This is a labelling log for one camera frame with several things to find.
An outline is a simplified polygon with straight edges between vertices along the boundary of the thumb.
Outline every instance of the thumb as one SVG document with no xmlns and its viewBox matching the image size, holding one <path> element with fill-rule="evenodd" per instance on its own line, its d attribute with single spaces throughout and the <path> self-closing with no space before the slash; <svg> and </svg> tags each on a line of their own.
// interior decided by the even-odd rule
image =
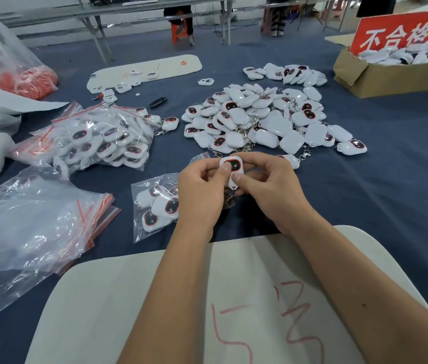
<svg viewBox="0 0 428 364">
<path fill-rule="evenodd" d="M 217 169 L 211 181 L 224 187 L 228 183 L 229 176 L 231 176 L 231 164 L 226 162 Z"/>
<path fill-rule="evenodd" d="M 254 180 L 253 178 L 243 175 L 243 174 L 233 174 L 232 181 L 245 191 L 245 193 L 256 195 L 259 186 L 261 185 L 260 181 Z"/>
</svg>

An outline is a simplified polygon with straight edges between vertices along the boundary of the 不合格区 sign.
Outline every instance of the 不合格区 sign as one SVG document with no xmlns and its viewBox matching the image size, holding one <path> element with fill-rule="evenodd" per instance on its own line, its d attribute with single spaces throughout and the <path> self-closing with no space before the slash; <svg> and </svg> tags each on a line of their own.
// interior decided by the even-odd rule
<svg viewBox="0 0 428 364">
<path fill-rule="evenodd" d="M 362 18 L 350 52 L 428 42 L 428 11 Z"/>
</svg>

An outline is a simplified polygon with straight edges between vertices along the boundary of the right hand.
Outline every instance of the right hand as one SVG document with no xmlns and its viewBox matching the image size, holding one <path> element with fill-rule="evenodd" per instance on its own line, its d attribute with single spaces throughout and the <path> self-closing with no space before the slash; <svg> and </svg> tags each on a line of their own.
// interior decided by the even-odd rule
<svg viewBox="0 0 428 364">
<path fill-rule="evenodd" d="M 314 212 L 290 162 L 261 152 L 241 152 L 236 156 L 243 160 L 245 170 L 259 168 L 266 171 L 233 174 L 232 180 L 239 186 L 236 195 L 250 194 L 278 230 L 290 236 L 294 223 Z"/>
</svg>

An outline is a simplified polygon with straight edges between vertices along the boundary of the left hand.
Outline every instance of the left hand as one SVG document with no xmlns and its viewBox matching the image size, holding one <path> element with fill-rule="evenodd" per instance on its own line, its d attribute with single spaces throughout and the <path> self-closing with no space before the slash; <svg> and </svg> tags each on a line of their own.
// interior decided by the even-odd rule
<svg viewBox="0 0 428 364">
<path fill-rule="evenodd" d="M 231 165 L 219 167 L 219 158 L 198 160 L 179 175 L 179 220 L 177 225 L 201 227 L 212 235 L 224 203 L 224 186 Z"/>
</svg>

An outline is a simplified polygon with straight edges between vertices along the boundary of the forearm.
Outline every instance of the forearm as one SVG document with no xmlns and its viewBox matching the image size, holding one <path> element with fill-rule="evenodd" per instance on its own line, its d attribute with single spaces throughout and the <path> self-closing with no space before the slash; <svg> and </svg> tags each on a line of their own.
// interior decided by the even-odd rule
<svg viewBox="0 0 428 364">
<path fill-rule="evenodd" d="M 118 364 L 197 361 L 200 291 L 211 232 L 176 226 Z"/>
<path fill-rule="evenodd" d="M 290 229 L 369 363 L 428 362 L 428 310 L 314 210 Z"/>
</svg>

